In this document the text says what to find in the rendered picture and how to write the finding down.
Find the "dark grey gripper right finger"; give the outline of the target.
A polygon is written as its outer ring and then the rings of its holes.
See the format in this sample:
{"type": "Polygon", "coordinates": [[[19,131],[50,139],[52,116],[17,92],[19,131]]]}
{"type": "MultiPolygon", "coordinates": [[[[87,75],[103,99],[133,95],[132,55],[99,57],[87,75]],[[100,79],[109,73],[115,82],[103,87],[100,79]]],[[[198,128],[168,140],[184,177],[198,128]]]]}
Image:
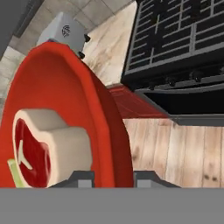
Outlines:
{"type": "Polygon", "coordinates": [[[134,171],[135,188],[179,188],[168,181],[161,179],[154,171],[134,171]]]}

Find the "black stove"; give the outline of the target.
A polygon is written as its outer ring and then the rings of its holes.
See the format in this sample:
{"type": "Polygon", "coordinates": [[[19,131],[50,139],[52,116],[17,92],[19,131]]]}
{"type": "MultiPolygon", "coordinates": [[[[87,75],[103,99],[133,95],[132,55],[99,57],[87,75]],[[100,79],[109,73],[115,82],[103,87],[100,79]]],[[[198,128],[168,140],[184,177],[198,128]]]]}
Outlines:
{"type": "Polygon", "coordinates": [[[224,127],[224,0],[136,0],[121,83],[179,125],[224,127]]]}

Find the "grey toaster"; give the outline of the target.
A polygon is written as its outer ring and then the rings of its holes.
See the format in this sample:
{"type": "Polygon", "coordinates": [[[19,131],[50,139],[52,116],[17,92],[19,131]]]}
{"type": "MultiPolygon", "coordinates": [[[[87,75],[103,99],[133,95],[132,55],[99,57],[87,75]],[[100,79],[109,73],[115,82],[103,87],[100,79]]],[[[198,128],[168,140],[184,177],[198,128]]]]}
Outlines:
{"type": "Polygon", "coordinates": [[[83,47],[90,39],[82,24],[71,15],[61,11],[41,32],[37,46],[44,42],[68,45],[83,60],[85,58],[83,47]]]}

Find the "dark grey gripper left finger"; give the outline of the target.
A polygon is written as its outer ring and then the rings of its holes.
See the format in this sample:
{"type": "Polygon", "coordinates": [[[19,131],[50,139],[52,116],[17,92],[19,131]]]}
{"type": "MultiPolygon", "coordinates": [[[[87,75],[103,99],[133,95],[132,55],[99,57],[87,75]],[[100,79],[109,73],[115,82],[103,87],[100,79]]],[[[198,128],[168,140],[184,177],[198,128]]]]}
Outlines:
{"type": "Polygon", "coordinates": [[[95,173],[93,171],[74,171],[72,175],[53,187],[65,188],[94,188],[95,173]]]}

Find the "red bowl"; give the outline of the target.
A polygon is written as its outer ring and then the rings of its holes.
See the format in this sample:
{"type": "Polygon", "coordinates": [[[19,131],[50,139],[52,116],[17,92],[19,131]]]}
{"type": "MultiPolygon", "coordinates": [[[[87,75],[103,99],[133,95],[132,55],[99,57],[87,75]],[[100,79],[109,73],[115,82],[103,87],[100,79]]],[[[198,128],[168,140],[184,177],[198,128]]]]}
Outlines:
{"type": "Polygon", "coordinates": [[[87,131],[94,186],[134,185],[129,135],[115,100],[67,45],[45,42],[34,47],[15,73],[0,122],[0,187],[15,185],[9,162],[16,166],[12,125],[20,109],[50,109],[66,124],[87,131]]]}

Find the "raw steak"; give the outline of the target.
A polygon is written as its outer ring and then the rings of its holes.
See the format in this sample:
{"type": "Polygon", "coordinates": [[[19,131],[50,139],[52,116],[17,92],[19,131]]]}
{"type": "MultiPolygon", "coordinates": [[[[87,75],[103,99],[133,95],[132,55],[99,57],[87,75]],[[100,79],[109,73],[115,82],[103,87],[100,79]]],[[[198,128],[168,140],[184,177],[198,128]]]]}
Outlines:
{"type": "Polygon", "coordinates": [[[14,116],[12,142],[18,175],[25,187],[54,186],[73,172],[91,170],[87,131],[68,125],[50,109],[20,109],[14,116]]]}

